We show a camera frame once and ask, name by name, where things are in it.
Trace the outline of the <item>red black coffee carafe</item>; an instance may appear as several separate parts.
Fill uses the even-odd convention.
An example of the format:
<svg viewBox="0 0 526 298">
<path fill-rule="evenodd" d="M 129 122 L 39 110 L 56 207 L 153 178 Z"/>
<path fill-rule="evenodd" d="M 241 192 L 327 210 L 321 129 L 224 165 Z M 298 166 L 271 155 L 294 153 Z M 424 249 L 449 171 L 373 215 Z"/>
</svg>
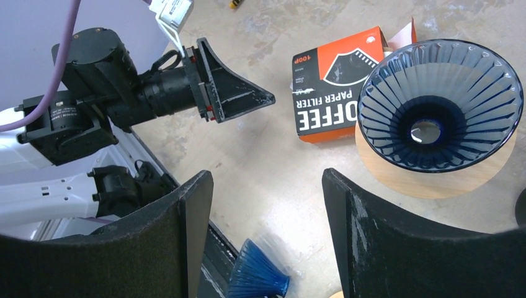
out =
<svg viewBox="0 0 526 298">
<path fill-rule="evenodd" d="M 520 197 L 515 203 L 514 209 L 515 221 L 518 226 L 525 225 L 525 198 Z"/>
</svg>

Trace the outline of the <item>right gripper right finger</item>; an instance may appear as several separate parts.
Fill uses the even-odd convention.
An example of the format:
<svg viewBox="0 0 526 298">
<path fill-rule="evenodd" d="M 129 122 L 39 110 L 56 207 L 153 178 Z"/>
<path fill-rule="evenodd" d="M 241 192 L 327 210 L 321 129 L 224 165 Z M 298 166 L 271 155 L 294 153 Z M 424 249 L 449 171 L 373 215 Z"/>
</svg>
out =
<svg viewBox="0 0 526 298">
<path fill-rule="evenodd" d="M 524 297 L 525 227 L 490 234 L 413 214 L 324 170 L 344 297 Z"/>
</svg>

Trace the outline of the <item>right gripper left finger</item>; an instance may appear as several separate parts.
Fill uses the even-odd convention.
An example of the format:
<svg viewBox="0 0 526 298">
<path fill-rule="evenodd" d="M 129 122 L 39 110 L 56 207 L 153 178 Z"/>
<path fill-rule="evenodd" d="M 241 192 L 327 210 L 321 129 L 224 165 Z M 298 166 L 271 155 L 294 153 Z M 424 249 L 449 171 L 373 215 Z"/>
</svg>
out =
<svg viewBox="0 0 526 298">
<path fill-rule="evenodd" d="M 213 197 L 203 170 L 90 235 L 1 237 L 2 297 L 195 297 Z"/>
</svg>

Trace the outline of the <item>orange coffee filter box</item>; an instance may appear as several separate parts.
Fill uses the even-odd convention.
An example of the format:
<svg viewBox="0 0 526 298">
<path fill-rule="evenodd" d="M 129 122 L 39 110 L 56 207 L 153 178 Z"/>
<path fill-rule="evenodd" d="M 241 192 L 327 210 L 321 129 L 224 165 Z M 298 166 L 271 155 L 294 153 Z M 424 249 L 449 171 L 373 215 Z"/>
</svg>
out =
<svg viewBox="0 0 526 298">
<path fill-rule="evenodd" d="M 384 57 L 416 40 L 411 20 L 391 38 L 376 26 L 296 54 L 291 90 L 298 138 L 321 143 L 353 136 L 365 80 Z"/>
</svg>

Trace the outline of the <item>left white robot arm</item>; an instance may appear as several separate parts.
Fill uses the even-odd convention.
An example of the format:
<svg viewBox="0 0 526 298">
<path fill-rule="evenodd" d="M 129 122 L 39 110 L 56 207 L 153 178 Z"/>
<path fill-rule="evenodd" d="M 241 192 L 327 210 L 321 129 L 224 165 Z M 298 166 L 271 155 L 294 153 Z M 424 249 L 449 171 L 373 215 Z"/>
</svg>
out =
<svg viewBox="0 0 526 298">
<path fill-rule="evenodd" d="M 61 82 L 40 117 L 1 134 L 3 236 L 48 240 L 48 223 L 124 217 L 173 191 L 176 181 L 152 156 L 130 153 L 135 125 L 191 108 L 221 123 L 275 103 L 205 38 L 139 73 L 117 33 L 101 27 L 73 35 Z M 4 182 L 27 173 L 40 178 Z"/>
</svg>

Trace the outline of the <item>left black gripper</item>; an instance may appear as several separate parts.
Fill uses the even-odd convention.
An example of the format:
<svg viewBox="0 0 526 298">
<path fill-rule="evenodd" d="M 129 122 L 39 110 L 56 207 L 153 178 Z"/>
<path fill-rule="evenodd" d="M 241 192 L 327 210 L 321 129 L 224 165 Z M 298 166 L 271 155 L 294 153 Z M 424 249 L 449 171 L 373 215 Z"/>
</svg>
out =
<svg viewBox="0 0 526 298">
<path fill-rule="evenodd" d="M 141 122 L 196 107 L 221 123 L 275 104 L 274 94 L 229 69 L 206 38 L 183 52 L 168 50 L 141 75 Z"/>
</svg>

